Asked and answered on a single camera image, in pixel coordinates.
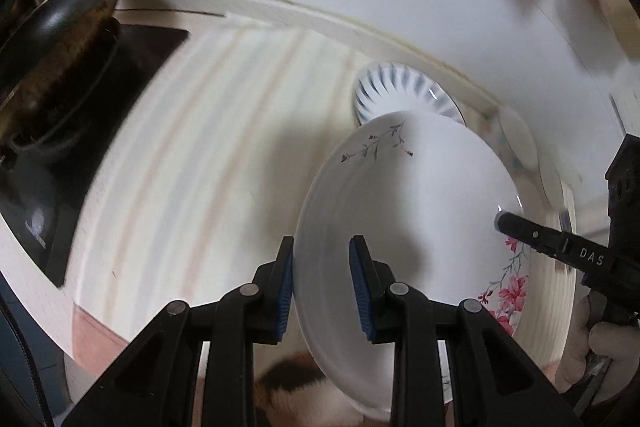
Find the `white gloved right hand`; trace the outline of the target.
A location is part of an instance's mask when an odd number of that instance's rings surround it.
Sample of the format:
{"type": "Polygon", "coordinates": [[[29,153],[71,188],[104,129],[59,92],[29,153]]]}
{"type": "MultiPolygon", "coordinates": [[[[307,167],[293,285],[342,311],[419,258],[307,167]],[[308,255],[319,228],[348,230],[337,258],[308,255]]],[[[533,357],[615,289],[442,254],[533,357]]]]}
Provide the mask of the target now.
{"type": "Polygon", "coordinates": [[[639,369],[639,327],[598,322],[588,327],[591,306],[587,297],[576,303],[564,352],[555,373],[559,392],[570,389],[585,376],[587,355],[609,358],[610,367],[594,397],[593,405],[614,399],[629,387],[639,369]]]}

